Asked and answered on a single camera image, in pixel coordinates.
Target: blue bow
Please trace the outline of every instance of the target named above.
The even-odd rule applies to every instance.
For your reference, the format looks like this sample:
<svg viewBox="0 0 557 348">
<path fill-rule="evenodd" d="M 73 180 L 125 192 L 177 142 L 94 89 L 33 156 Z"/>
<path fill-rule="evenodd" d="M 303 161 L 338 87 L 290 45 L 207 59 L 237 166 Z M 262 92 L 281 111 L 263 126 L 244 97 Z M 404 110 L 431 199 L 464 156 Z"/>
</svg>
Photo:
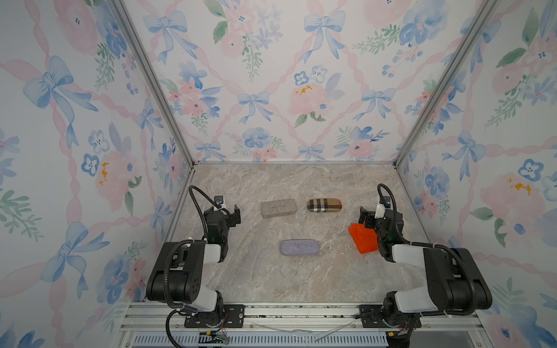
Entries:
<svg viewBox="0 0 557 348">
<path fill-rule="evenodd" d="M 89 231 L 81 222 L 72 222 L 66 231 L 66 243 L 62 244 L 57 255 L 48 260 L 45 269 L 42 270 L 40 279 L 48 283 L 54 283 L 60 278 L 62 272 L 64 271 L 64 266 L 66 262 L 68 262 L 70 266 L 81 273 L 81 278 L 79 278 L 79 282 L 77 283 L 77 298 L 81 298 L 83 290 L 89 290 L 87 283 L 85 282 L 85 278 L 83 277 L 87 264 L 85 259 L 81 256 L 69 256 L 70 253 L 94 251 L 105 247 L 110 243 L 102 241 L 104 236 L 104 232 L 102 232 L 91 242 L 82 246 L 77 246 L 83 239 L 85 239 L 85 237 L 87 237 L 88 233 Z"/>
<path fill-rule="evenodd" d="M 472 24 L 472 20 L 473 17 L 470 17 L 464 21 L 464 24 L 460 29 L 460 34 L 466 35 L 468 33 L 468 31 L 470 30 L 470 25 Z M 482 38 L 485 41 L 485 43 L 490 43 L 500 28 L 501 28 L 501 21 L 493 21 L 489 23 L 482 33 Z M 474 71 L 474 67 L 476 66 L 476 63 L 483 62 L 482 52 L 480 48 L 481 48 L 480 42 L 478 41 L 478 43 L 474 47 L 474 52 L 472 53 L 472 61 L 470 62 L 470 73 Z"/>
<path fill-rule="evenodd" d="M 153 141 L 155 131 L 153 130 L 153 124 L 158 128 L 164 128 L 163 125 L 160 124 L 160 117 L 155 119 L 151 116 L 154 112 L 155 110 L 153 109 L 151 101 L 149 99 L 145 99 L 145 108 L 141 114 L 138 115 L 138 125 L 141 129 L 144 129 L 145 126 L 149 128 L 149 131 L 151 132 L 151 151 L 155 149 L 155 142 Z"/>
<path fill-rule="evenodd" d="M 52 94 L 54 101 L 62 109 L 63 113 L 70 122 L 66 130 L 66 144 L 68 148 L 71 148 L 72 143 L 79 146 L 77 138 L 75 137 L 74 127 L 72 126 L 72 122 L 75 119 L 74 110 L 66 98 L 61 96 L 55 89 L 58 89 L 60 93 L 64 94 L 66 97 L 86 109 L 93 111 L 99 110 L 89 103 L 91 100 L 90 93 L 76 93 L 60 87 L 62 85 L 70 85 L 73 83 L 74 77 L 70 73 L 66 64 L 60 59 L 60 57 L 52 56 L 48 62 L 48 72 L 45 72 L 42 79 L 30 79 L 23 88 L 23 93 L 33 104 L 41 109 L 46 108 L 46 106 L 50 103 L 50 94 Z"/>
<path fill-rule="evenodd" d="M 196 54 L 193 53 L 193 50 L 195 50 L 197 46 L 184 40 L 178 33 L 175 32 L 181 31 L 185 33 L 188 31 L 188 26 L 185 23 L 185 16 L 182 12 L 174 11 L 170 14 L 170 16 L 160 18 L 150 14 L 149 16 L 143 17 L 143 22 L 145 22 L 147 29 L 151 33 L 157 33 L 161 30 L 163 31 L 164 43 L 167 46 L 167 50 L 159 54 L 157 61 L 162 61 L 165 64 L 167 63 L 167 53 L 172 51 L 174 48 L 174 41 L 172 40 L 172 37 L 178 41 L 184 51 L 188 52 L 190 56 L 197 59 Z"/>
<path fill-rule="evenodd" d="M 164 207 L 163 199 L 159 196 L 157 198 L 157 207 L 155 208 L 155 213 L 153 214 L 153 216 L 151 217 L 151 221 L 149 222 L 149 225 L 152 228 L 155 228 L 157 226 L 157 223 L 160 225 L 161 239 L 164 238 L 164 220 L 161 215 L 172 214 L 172 211 L 170 210 L 170 204 L 165 209 L 163 209 L 163 207 Z"/>
<path fill-rule="evenodd" d="M 460 181 L 466 174 L 467 177 L 470 177 L 470 169 L 468 167 L 468 159 L 470 155 L 472 155 L 472 160 L 474 162 L 478 162 L 486 155 L 486 147 L 481 144 L 476 144 L 475 141 L 472 140 L 472 136 L 466 130 L 463 130 L 460 135 L 458 136 L 458 142 L 464 145 L 457 153 L 454 155 L 444 153 L 443 160 L 454 158 L 460 159 L 464 156 L 464 160 L 462 161 L 462 165 L 460 167 Z"/>
<path fill-rule="evenodd" d="M 325 28 L 325 37 L 327 38 L 329 49 L 333 53 L 333 56 L 338 59 L 338 50 L 344 48 L 344 45 L 335 40 L 329 30 L 340 32 L 344 27 L 345 19 L 346 15 L 344 14 L 344 11 L 336 11 L 331 17 L 319 17 L 315 14 L 306 16 L 306 18 L 304 18 L 304 28 L 306 29 L 306 32 L 310 33 L 317 30 L 317 35 L 315 36 L 314 48 L 304 53 L 300 57 L 299 61 L 303 59 L 304 63 L 307 63 L 307 59 L 311 56 L 311 53 L 321 48 L 321 45 L 323 44 L 323 28 Z"/>
<path fill-rule="evenodd" d="M 306 158 L 304 159 L 304 161 L 309 161 L 311 159 L 311 156 L 313 156 L 316 161 L 324 161 L 325 159 L 318 155 L 322 153 L 323 150 L 325 150 L 325 145 L 323 144 L 319 144 L 317 146 L 300 146 L 298 148 L 299 153 L 306 154 Z"/>
<path fill-rule="evenodd" d="M 384 90 L 383 92 L 379 91 L 379 92 L 375 92 L 375 91 L 366 91 L 363 92 L 361 95 L 361 99 L 363 101 L 368 101 L 371 100 L 369 102 L 369 106 L 368 109 L 365 112 L 362 112 L 361 114 L 357 114 L 356 116 L 353 117 L 354 120 L 358 121 L 359 119 L 361 119 L 362 116 L 364 116 L 365 114 L 367 114 L 368 112 L 372 112 L 373 109 L 375 108 L 375 103 L 377 103 L 377 109 L 379 110 L 379 113 L 381 114 L 381 116 L 383 118 L 385 118 L 385 113 L 389 112 L 390 109 L 388 107 L 386 107 L 385 105 L 383 105 L 383 100 L 386 101 L 391 101 L 394 97 L 394 94 L 397 90 L 394 88 L 389 88 Z"/>
<path fill-rule="evenodd" d="M 240 122 L 243 124 L 246 124 L 247 119 L 250 118 L 250 116 L 253 116 L 255 114 L 255 107 L 257 106 L 257 109 L 259 110 L 259 112 L 261 113 L 261 115 L 263 115 L 263 117 L 265 117 L 268 121 L 271 121 L 271 119 L 269 118 L 269 116 L 271 116 L 273 113 L 265 110 L 263 108 L 263 106 L 261 106 L 260 104 L 269 104 L 269 93 L 267 92 L 261 92 L 257 95 L 252 94 L 240 94 L 238 96 L 238 102 L 241 105 L 246 105 L 247 103 L 250 103 L 250 113 L 247 116 L 242 117 L 242 119 L 240 119 Z"/>
<path fill-rule="evenodd" d="M 224 162 L 224 158 L 226 156 L 215 151 L 221 149 L 221 143 L 219 143 L 218 141 L 213 141 L 210 144 L 195 143 L 193 144 L 193 146 L 199 151 L 205 150 L 205 158 L 202 158 L 202 161 L 205 161 L 206 159 L 210 158 L 211 155 L 214 155 L 219 160 Z"/>
</svg>

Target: orange towel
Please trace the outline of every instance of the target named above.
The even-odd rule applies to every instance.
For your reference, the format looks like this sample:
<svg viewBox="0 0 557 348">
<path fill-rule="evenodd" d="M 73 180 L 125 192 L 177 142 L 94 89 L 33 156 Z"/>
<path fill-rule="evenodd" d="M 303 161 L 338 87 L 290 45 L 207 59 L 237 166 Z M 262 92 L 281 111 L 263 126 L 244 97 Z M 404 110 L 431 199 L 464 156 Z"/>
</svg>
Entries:
<svg viewBox="0 0 557 348">
<path fill-rule="evenodd" d="M 350 231 L 354 242 L 356 242 L 360 254 L 379 250 L 377 235 L 374 229 L 365 228 L 364 225 L 359 223 L 353 223 L 352 226 L 348 228 L 348 231 Z"/>
</svg>

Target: pink flower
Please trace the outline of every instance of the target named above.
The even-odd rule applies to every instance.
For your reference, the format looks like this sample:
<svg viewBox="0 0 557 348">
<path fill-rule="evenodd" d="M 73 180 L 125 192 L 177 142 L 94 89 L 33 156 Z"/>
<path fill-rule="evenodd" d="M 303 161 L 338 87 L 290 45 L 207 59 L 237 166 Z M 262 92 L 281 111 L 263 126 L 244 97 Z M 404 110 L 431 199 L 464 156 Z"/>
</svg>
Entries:
<svg viewBox="0 0 557 348">
<path fill-rule="evenodd" d="M 323 112 L 330 110 L 325 98 L 325 89 L 320 85 L 302 85 L 292 90 L 290 93 L 290 107 L 288 112 L 291 115 L 300 116 L 306 114 L 308 117 L 312 111 L 323 115 Z"/>
<path fill-rule="evenodd" d="M 365 19 L 379 28 L 396 22 L 410 8 L 412 0 L 366 1 L 364 6 Z"/>
<path fill-rule="evenodd" d="M 251 152 L 253 158 L 259 159 L 262 162 L 267 162 L 269 158 L 277 158 L 277 150 L 273 149 L 270 146 L 266 146 L 262 149 L 255 149 Z"/>
<path fill-rule="evenodd" d="M 524 348 L 530 346 L 522 332 L 501 315 L 490 315 L 486 321 L 486 328 L 496 347 Z"/>
<path fill-rule="evenodd" d="M 183 166 L 182 158 L 179 155 L 173 154 L 168 160 L 168 174 L 172 180 L 178 180 Z"/>
<path fill-rule="evenodd" d="M 494 217 L 505 222 L 499 233 L 506 233 L 506 243 L 531 247 L 531 242 L 541 237 L 534 223 L 544 214 L 545 202 L 528 180 L 516 174 L 500 175 L 491 187 L 481 189 L 480 196 Z"/>
<path fill-rule="evenodd" d="M 242 34 L 251 33 L 255 20 L 255 14 L 252 12 L 253 8 L 249 7 L 246 1 L 242 1 L 242 4 L 234 3 L 231 9 L 225 8 L 224 13 L 229 19 L 228 28 Z"/>
<path fill-rule="evenodd" d="M 120 209 L 124 195 L 128 192 L 128 182 L 135 182 L 139 176 L 138 166 L 129 154 L 121 156 L 118 151 L 108 152 L 101 160 L 95 186 L 99 196 L 110 203 L 113 212 Z"/>
<path fill-rule="evenodd" d="M 222 38 L 222 52 L 230 58 L 238 58 L 244 50 L 242 35 L 236 31 L 231 31 Z"/>
<path fill-rule="evenodd" d="M 81 53 L 97 54 L 97 26 L 84 1 L 54 0 L 56 22 L 66 40 Z"/>
<path fill-rule="evenodd" d="M 131 269 L 130 269 L 130 275 L 133 279 L 139 279 L 142 276 L 142 272 L 145 269 L 145 265 L 147 264 L 147 261 L 143 260 L 141 257 L 138 257 L 137 260 L 135 260 L 134 264 L 131 265 Z"/>
<path fill-rule="evenodd" d="M 416 98 L 416 101 L 421 101 L 425 104 L 427 103 L 429 97 L 431 97 L 431 92 L 422 92 L 422 96 Z"/>
<path fill-rule="evenodd" d="M 193 79 L 189 79 L 189 82 L 182 80 L 180 84 L 182 85 L 182 87 L 180 87 L 180 93 L 183 95 L 199 96 L 201 94 L 201 90 L 196 88 L 196 82 L 193 81 Z"/>
<path fill-rule="evenodd" d="M 547 38 L 537 36 L 530 44 L 528 53 L 522 58 L 522 63 L 530 70 L 530 74 L 539 75 L 546 66 L 557 62 L 557 39 L 555 33 Z"/>
<path fill-rule="evenodd" d="M 495 74 L 493 79 L 493 91 L 505 93 L 512 90 L 522 80 L 524 68 L 518 64 L 506 65 Z"/>
<path fill-rule="evenodd" d="M 437 214 L 437 200 L 429 194 L 428 191 L 422 190 L 419 195 L 423 202 L 423 210 L 427 212 L 430 218 Z"/>
<path fill-rule="evenodd" d="M 182 112 L 185 115 L 193 115 L 197 117 L 205 111 L 205 103 L 199 99 L 199 95 L 190 95 L 184 98 L 184 105 L 182 106 Z"/>
<path fill-rule="evenodd" d="M 348 147 L 348 154 L 352 157 L 368 157 L 373 153 L 375 147 L 368 140 L 358 140 L 353 142 L 350 147 Z"/>
<path fill-rule="evenodd" d="M 176 91 L 170 91 L 169 93 L 170 93 L 170 97 L 168 97 L 168 100 L 170 100 L 171 102 L 181 101 L 180 93 Z"/>
</svg>

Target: cable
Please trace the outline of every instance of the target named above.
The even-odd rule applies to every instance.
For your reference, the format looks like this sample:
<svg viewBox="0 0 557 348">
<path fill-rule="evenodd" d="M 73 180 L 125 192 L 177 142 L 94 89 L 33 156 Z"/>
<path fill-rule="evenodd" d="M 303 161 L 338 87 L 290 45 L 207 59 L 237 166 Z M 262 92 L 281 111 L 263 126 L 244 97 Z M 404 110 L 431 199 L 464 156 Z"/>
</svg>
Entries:
<svg viewBox="0 0 557 348">
<path fill-rule="evenodd" d="M 173 310 L 172 312 L 170 312 L 170 314 L 167 316 L 167 321 L 164 324 L 164 328 L 167 331 L 167 336 L 168 336 L 168 340 L 170 341 L 170 343 L 172 343 L 172 345 L 175 348 L 182 348 L 182 346 L 180 346 L 172 337 L 172 334 L 170 333 L 170 318 L 172 318 L 173 315 L 175 315 L 176 313 L 180 314 L 181 316 L 184 316 L 185 314 L 180 313 L 178 310 Z"/>
<path fill-rule="evenodd" d="M 385 204 L 385 200 L 383 199 L 383 194 L 381 193 L 381 188 L 384 188 L 385 191 L 387 191 L 387 193 L 390 196 L 391 202 L 393 204 L 393 221 L 394 221 L 394 229 L 397 231 L 397 236 L 398 238 L 400 238 L 400 240 L 404 243 L 404 244 L 410 244 L 410 241 L 406 240 L 406 238 L 402 237 L 402 233 L 400 232 L 400 230 L 398 229 L 398 224 L 397 224 L 397 202 L 394 200 L 394 195 L 393 192 L 387 187 L 387 185 L 385 184 L 379 184 L 377 185 L 377 192 L 379 193 L 379 203 L 381 204 Z"/>
<path fill-rule="evenodd" d="M 474 313 L 474 311 L 476 310 L 477 304 L 478 304 L 478 299 L 477 299 L 477 293 L 476 293 L 476 287 L 474 286 L 474 280 L 472 279 L 472 275 L 470 274 L 470 271 L 468 270 L 468 268 L 466 267 L 466 265 L 464 264 L 464 262 L 462 261 L 462 259 L 457 255 L 456 252 L 454 252 L 453 249 L 446 247 L 442 244 L 430 244 L 430 243 L 421 243 L 421 242 L 410 242 L 407 239 L 405 239 L 402 236 L 402 233 L 400 232 L 400 230 L 398 229 L 398 225 L 397 225 L 397 203 L 394 199 L 394 195 L 393 192 L 385 185 L 385 184 L 379 184 L 377 185 L 377 192 L 379 193 L 379 203 L 380 204 L 385 204 L 385 200 L 383 198 L 383 194 L 381 193 L 381 189 L 384 188 L 387 193 L 389 193 L 390 199 L 392 201 L 392 205 L 393 205 L 393 220 L 394 220 L 394 227 L 395 230 L 397 232 L 397 236 L 400 238 L 400 240 L 404 243 L 404 244 L 410 244 L 412 246 L 417 246 L 417 247 L 426 247 L 426 248 L 439 248 L 441 250 L 446 251 L 453 259 L 455 259 L 457 265 L 459 266 L 459 268 L 462 271 L 462 274 L 464 275 L 464 279 L 468 282 L 468 289 L 470 289 L 470 295 L 471 295 L 471 303 L 468 307 L 467 310 L 465 311 L 441 311 L 441 312 L 424 312 L 423 315 L 460 315 L 460 316 L 466 316 L 466 315 L 470 315 L 472 313 Z"/>
<path fill-rule="evenodd" d="M 203 212 L 201 211 L 201 208 L 199 207 L 199 204 L 197 203 L 196 196 L 193 194 L 193 190 L 196 190 L 197 192 L 201 193 L 201 195 L 203 195 L 217 209 L 224 210 L 228 215 L 230 215 L 230 212 L 228 210 L 226 210 L 225 208 L 222 208 L 222 206 L 220 204 L 215 203 L 205 192 L 203 192 L 197 186 L 194 186 L 194 185 L 189 186 L 188 191 L 189 191 L 189 194 L 192 196 L 193 205 L 195 205 L 197 213 L 199 214 L 199 217 L 201 219 L 201 225 L 203 226 L 203 235 L 206 237 L 207 234 L 208 234 L 207 222 L 205 221 L 205 217 L 203 216 Z M 192 242 L 193 241 L 191 239 L 186 239 L 184 241 L 176 243 L 172 247 L 172 249 L 170 249 L 170 252 L 168 253 L 166 262 L 164 264 L 164 269 L 163 269 L 163 295 L 164 295 L 164 301 L 166 302 L 166 304 L 170 308 L 182 308 L 183 307 L 183 304 L 175 303 L 174 301 L 172 301 L 172 296 L 170 295 L 169 276 L 170 276 L 170 267 L 172 265 L 172 260 L 174 259 L 174 255 L 176 254 L 178 249 L 180 249 L 183 245 L 190 244 Z M 178 313 L 181 316 L 186 315 L 186 314 L 181 313 L 180 311 L 178 311 L 176 309 L 174 309 L 172 312 L 170 312 L 170 314 L 167 317 L 167 321 L 166 321 L 166 331 L 167 331 L 168 339 L 170 340 L 172 345 L 176 348 L 181 348 L 180 345 L 178 345 L 178 343 L 176 343 L 176 341 L 174 341 L 174 339 L 172 338 L 172 334 L 170 333 L 170 327 L 169 327 L 170 318 L 176 313 Z"/>
</svg>

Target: wall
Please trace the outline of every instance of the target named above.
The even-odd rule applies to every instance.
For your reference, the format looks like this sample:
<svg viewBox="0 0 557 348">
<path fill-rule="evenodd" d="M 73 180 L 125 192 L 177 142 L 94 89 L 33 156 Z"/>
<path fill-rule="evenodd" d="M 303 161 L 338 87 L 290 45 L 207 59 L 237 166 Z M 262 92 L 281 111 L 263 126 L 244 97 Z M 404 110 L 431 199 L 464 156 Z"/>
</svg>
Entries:
<svg viewBox="0 0 557 348">
<path fill-rule="evenodd" d="M 0 42 L 0 347 L 108 347 L 185 165 L 104 2 L 4 1 Z"/>
<path fill-rule="evenodd" d="M 394 159 L 481 1 L 124 3 L 193 156 L 264 162 Z"/>
<path fill-rule="evenodd" d="M 473 254 L 498 348 L 557 346 L 556 11 L 503 0 L 399 168 L 431 241 Z"/>
</svg>

